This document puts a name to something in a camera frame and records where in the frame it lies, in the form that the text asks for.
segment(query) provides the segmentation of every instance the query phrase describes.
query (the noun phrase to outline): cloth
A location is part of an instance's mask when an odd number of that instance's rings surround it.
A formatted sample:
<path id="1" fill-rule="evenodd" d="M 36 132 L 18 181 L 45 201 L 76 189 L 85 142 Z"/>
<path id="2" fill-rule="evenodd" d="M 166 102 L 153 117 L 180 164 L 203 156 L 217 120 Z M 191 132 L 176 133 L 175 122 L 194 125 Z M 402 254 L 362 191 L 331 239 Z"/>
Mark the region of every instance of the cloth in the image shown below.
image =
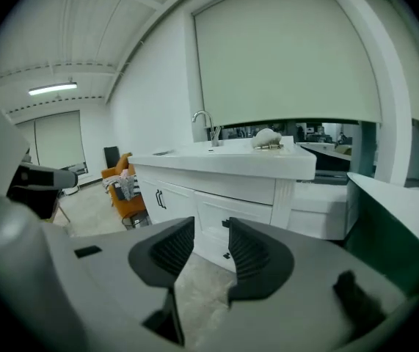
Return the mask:
<path id="1" fill-rule="evenodd" d="M 118 177 L 112 186 L 114 187 L 116 195 L 120 201 L 123 199 L 130 201 L 135 196 L 139 196 L 141 194 L 136 175 L 127 176 L 125 178 Z"/>
<path id="2" fill-rule="evenodd" d="M 108 193 L 108 187 L 113 184 L 114 182 L 116 182 L 116 180 L 119 178 L 119 175 L 114 175 L 114 176 L 110 176 L 107 177 L 106 179 L 103 179 L 101 182 L 101 185 L 103 185 L 103 187 L 105 188 L 105 192 Z"/>

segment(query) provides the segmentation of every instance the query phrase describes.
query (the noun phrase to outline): cabinet door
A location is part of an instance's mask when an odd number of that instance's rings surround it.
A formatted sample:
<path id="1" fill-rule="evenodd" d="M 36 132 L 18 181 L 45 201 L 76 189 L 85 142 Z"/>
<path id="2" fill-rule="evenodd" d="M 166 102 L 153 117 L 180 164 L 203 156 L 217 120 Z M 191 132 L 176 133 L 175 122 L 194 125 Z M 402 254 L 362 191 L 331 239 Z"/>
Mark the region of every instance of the cabinet door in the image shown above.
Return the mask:
<path id="1" fill-rule="evenodd" d="M 160 193 L 160 200 L 165 211 L 165 220 L 197 216 L 194 202 L 194 191 L 163 181 L 156 181 Z"/>
<path id="2" fill-rule="evenodd" d="M 160 206 L 160 191 L 157 185 L 159 181 L 143 176 L 138 176 L 137 180 L 139 181 L 142 198 L 144 198 L 145 208 L 147 208 L 152 223 L 157 224 L 168 220 L 165 213 L 166 210 Z"/>
<path id="3" fill-rule="evenodd" d="M 194 194 L 202 233 L 204 236 L 217 239 L 224 246 L 227 246 L 229 242 L 227 223 L 231 216 L 266 224 L 269 224 L 271 220 L 271 206 L 215 196 L 200 191 L 196 191 Z"/>
<path id="4" fill-rule="evenodd" d="M 226 270 L 236 272 L 236 264 L 229 252 L 228 242 L 222 244 L 220 240 L 201 234 L 194 244 L 194 253 Z"/>

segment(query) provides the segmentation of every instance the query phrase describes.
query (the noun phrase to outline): ceiling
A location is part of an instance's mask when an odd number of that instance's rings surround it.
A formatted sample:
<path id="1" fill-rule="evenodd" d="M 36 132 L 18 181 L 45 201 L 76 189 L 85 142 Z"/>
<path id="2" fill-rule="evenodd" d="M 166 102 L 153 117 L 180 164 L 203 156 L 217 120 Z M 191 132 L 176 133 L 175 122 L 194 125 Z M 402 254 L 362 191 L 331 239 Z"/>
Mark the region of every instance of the ceiling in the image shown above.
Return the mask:
<path id="1" fill-rule="evenodd" d="M 133 36 L 166 0 L 22 0 L 0 28 L 0 107 L 105 102 Z M 77 82 L 30 96 L 28 90 Z"/>

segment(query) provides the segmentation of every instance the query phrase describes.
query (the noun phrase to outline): black rubber pad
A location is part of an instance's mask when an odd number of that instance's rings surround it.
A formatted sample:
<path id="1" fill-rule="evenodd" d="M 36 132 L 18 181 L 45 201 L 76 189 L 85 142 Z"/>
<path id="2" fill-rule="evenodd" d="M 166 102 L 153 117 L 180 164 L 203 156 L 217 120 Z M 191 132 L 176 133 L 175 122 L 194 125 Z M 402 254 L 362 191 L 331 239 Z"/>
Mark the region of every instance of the black rubber pad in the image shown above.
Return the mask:
<path id="1" fill-rule="evenodd" d="M 134 245 L 128 261 L 145 284 L 173 288 L 194 247 L 194 217 Z"/>
<path id="2" fill-rule="evenodd" d="M 230 218 L 229 251 L 237 273 L 237 285 L 229 289 L 229 304 L 269 297 L 294 269 L 294 256 L 286 245 L 237 218 Z"/>
<path id="3" fill-rule="evenodd" d="M 87 257 L 89 255 L 100 253 L 100 252 L 101 252 L 101 249 L 98 248 L 98 246 L 96 245 L 91 245 L 85 248 L 74 250 L 74 253 L 76 253 L 77 258 Z"/>

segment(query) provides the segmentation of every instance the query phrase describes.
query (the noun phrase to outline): orange chair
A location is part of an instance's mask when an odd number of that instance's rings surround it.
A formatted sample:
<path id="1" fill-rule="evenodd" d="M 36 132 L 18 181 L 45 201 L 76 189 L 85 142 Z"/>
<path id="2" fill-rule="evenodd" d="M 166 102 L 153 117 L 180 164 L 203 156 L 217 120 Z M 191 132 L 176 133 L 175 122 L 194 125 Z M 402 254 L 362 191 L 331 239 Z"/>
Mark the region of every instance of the orange chair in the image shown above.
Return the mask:
<path id="1" fill-rule="evenodd" d="M 114 175 L 121 175 L 121 172 L 128 168 L 129 175 L 135 175 L 136 172 L 134 171 L 134 166 L 128 163 L 128 157 L 131 153 L 122 154 L 120 160 L 117 162 L 115 167 L 104 169 L 101 172 L 101 177 L 106 179 L 110 176 Z M 112 186 L 108 187 L 108 192 L 112 196 L 113 206 L 116 207 L 116 210 L 121 215 L 121 218 L 132 218 L 133 216 L 137 215 L 138 213 L 142 213 L 145 211 L 144 200 L 142 196 L 135 196 L 130 201 L 123 199 L 119 200 L 116 191 Z"/>

